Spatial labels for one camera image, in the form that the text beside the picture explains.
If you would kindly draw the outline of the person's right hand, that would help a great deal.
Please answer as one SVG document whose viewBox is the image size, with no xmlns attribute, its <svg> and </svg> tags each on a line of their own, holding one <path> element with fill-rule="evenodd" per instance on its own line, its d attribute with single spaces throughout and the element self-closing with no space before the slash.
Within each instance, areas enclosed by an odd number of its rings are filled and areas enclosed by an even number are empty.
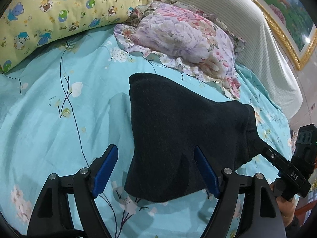
<svg viewBox="0 0 317 238">
<path fill-rule="evenodd" d="M 296 199 L 293 197 L 290 200 L 286 200 L 283 197 L 278 196 L 276 202 L 282 216 L 284 227 L 288 227 L 294 218 Z"/>
</svg>

